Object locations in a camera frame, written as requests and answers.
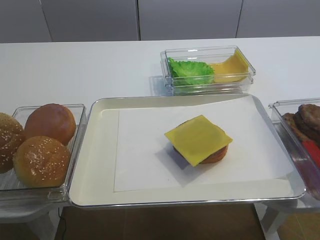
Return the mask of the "sesame bun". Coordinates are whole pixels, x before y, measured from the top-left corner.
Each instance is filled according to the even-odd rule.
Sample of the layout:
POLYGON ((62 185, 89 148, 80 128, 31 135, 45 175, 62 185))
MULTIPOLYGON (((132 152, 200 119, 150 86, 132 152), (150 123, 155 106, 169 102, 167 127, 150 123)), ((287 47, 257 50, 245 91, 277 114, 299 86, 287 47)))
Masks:
POLYGON ((13 158, 18 147, 24 142, 22 125, 12 116, 0 113, 0 173, 13 168, 13 158))
POLYGON ((70 158, 70 151, 58 140, 35 136, 18 147, 13 169, 29 188, 59 187, 65 181, 70 158))

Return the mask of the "green lettuce leaf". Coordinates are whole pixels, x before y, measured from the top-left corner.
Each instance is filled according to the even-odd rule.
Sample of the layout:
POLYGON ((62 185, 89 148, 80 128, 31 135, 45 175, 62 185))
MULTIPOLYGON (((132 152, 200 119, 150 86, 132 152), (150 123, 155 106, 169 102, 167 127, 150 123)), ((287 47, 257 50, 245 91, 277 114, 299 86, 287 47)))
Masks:
POLYGON ((175 87, 213 83, 215 71, 205 62, 181 61, 170 57, 168 64, 175 87))

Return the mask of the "clear lettuce cheese container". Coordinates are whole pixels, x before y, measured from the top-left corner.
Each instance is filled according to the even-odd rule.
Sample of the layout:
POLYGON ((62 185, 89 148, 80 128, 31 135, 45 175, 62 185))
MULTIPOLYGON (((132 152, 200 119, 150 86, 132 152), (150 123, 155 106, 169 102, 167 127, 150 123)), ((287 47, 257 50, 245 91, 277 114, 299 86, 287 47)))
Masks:
POLYGON ((256 70, 241 50, 241 53, 243 54, 249 65, 249 74, 245 79, 229 83, 214 83, 213 81, 213 83, 211 84, 202 85, 174 86, 173 84, 174 79, 169 67, 169 58, 173 58, 176 61, 204 62, 206 64, 223 63, 235 53, 236 49, 240 50, 240 48, 236 45, 191 47, 164 50, 160 54, 160 63, 165 87, 174 96, 247 92, 254 82, 256 70))

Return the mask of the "white serving tray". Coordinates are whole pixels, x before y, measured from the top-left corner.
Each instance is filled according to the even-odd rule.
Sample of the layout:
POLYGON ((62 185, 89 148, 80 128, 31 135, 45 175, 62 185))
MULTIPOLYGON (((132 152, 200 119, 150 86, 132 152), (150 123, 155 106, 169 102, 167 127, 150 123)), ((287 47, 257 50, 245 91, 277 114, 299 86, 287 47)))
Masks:
POLYGON ((297 199, 305 191, 304 181, 294 167, 260 100, 250 94, 219 94, 103 98, 96 101, 90 110, 69 197, 73 204, 80 207, 111 207, 297 199), (287 154, 293 168, 292 172, 269 180, 126 191, 115 189, 120 110, 190 107, 242 97, 253 98, 256 109, 287 154))

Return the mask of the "patty in burger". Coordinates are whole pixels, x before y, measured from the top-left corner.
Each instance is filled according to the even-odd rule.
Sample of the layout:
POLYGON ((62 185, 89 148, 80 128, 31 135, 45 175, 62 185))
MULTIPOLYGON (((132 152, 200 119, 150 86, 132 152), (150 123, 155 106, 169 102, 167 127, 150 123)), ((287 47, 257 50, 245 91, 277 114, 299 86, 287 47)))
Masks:
MULTIPOLYGON (((187 120, 187 121, 185 121, 185 122, 177 125, 175 128, 178 128, 179 126, 184 125, 184 124, 187 123, 187 122, 189 122, 189 120, 187 120)), ((172 147, 173 147, 173 149, 174 149, 175 152, 177 152, 182 158, 185 159, 185 157, 181 154, 181 152, 180 152, 179 150, 176 149, 176 147, 175 147, 173 144, 172 144, 172 147)))

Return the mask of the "white paper sheet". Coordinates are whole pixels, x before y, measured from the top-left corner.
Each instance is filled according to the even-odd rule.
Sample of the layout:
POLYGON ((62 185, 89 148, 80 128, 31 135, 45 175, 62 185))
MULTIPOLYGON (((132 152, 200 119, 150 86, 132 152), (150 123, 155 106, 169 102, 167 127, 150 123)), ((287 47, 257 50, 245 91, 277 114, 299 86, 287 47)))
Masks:
POLYGON ((277 179, 293 167, 251 96, 193 106, 122 109, 116 157, 116 191, 277 179), (199 115, 232 138, 215 164, 191 166, 165 133, 199 115))

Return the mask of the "yellow cheese slice on burger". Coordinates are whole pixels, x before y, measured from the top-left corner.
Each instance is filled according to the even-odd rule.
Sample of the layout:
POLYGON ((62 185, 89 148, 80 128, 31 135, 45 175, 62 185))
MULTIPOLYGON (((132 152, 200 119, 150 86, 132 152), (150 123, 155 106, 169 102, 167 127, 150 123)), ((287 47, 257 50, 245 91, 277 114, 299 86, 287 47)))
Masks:
POLYGON ((193 167, 233 142, 223 129, 204 115, 189 119, 164 135, 193 167))

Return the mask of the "bottom bun of burger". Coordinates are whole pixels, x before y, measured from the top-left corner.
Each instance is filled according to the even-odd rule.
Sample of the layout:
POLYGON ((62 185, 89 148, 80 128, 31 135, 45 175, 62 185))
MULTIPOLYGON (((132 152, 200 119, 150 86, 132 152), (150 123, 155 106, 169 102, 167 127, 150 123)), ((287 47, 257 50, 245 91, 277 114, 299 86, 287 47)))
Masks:
POLYGON ((227 154, 228 151, 228 145, 225 147, 221 148, 217 152, 211 154, 208 156, 205 160, 201 161, 200 164, 214 164, 219 161, 221 161, 227 154))

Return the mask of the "yellow cheese slice in container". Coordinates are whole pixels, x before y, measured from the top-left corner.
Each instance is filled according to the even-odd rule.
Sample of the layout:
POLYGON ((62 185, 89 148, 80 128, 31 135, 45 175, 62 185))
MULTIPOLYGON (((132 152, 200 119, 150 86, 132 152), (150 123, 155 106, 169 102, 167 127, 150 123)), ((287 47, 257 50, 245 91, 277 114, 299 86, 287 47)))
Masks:
POLYGON ((214 71, 213 82, 217 84, 239 82, 250 73, 248 61, 239 49, 224 62, 209 65, 214 71))

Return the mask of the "plain smooth bun half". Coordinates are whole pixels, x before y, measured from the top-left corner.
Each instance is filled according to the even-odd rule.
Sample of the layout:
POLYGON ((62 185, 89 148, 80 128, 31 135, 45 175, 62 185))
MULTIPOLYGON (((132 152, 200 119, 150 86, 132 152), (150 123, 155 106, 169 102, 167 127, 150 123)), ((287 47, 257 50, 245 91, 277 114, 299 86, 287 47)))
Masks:
POLYGON ((45 104, 33 111, 24 126, 27 139, 45 136, 68 145, 76 131, 73 113, 65 106, 55 103, 45 104))

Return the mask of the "brown meat patty back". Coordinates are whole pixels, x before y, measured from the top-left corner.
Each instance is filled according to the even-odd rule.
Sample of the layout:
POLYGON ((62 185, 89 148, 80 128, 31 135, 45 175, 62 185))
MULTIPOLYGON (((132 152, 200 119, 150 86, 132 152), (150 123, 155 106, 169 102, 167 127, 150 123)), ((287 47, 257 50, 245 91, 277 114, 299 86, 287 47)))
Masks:
POLYGON ((304 141, 309 141, 310 140, 304 133, 302 133, 298 129, 298 127, 296 125, 296 122, 294 120, 294 114, 293 113, 285 113, 282 117, 283 117, 283 119, 285 120, 287 125, 290 127, 290 129, 292 130, 292 132, 294 133, 294 135, 298 138, 298 140, 300 142, 304 142, 304 141))

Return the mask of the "brown meat patty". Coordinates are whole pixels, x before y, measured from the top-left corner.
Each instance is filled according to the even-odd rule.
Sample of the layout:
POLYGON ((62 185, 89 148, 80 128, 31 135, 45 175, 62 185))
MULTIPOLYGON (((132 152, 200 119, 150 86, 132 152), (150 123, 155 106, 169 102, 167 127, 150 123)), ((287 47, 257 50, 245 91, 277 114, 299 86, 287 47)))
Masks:
POLYGON ((294 114, 293 113, 285 113, 282 117, 283 117, 283 119, 285 120, 287 125, 290 127, 290 129, 292 130, 292 132, 294 133, 294 135, 298 138, 298 140, 300 142, 304 142, 304 141, 309 141, 310 140, 304 133, 302 133, 298 129, 298 127, 296 125, 296 122, 294 120, 294 114))
POLYGON ((320 107, 315 104, 302 104, 294 114, 297 128, 308 138, 320 141, 320 107))

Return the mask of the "clear patty tomato container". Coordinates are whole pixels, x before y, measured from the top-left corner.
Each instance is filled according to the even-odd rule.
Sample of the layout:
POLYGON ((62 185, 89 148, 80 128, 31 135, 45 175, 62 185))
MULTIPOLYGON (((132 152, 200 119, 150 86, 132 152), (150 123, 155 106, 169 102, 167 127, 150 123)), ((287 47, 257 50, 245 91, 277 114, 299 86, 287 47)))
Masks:
MULTIPOLYGON (((314 104, 320 106, 319 98, 296 99, 277 101, 270 104, 269 117, 274 125, 285 149, 298 170, 306 186, 306 191, 315 199, 320 199, 320 168, 312 160, 302 142, 295 136, 290 127, 285 122, 283 115, 286 113, 295 114, 298 107, 304 104, 314 104)), ((310 139, 320 148, 320 141, 310 139)))

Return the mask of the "red tomato slice front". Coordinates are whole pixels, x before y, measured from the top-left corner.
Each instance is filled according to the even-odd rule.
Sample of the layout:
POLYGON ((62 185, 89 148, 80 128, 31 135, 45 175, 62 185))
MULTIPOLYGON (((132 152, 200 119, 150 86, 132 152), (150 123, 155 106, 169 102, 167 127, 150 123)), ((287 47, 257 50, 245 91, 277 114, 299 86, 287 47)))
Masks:
POLYGON ((320 148, 312 140, 305 140, 302 142, 302 145, 307 150, 308 154, 315 162, 317 167, 320 167, 320 148))

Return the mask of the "clear bun container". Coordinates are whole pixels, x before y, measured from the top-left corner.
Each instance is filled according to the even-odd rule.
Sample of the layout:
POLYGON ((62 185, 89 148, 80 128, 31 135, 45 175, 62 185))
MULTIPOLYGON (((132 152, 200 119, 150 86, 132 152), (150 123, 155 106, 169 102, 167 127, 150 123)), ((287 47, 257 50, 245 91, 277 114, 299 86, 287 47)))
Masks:
POLYGON ((69 201, 69 190, 87 127, 86 107, 83 104, 66 104, 75 118, 75 134, 67 148, 71 153, 64 182, 60 186, 29 188, 16 176, 13 169, 0 174, 0 207, 45 205, 69 201))

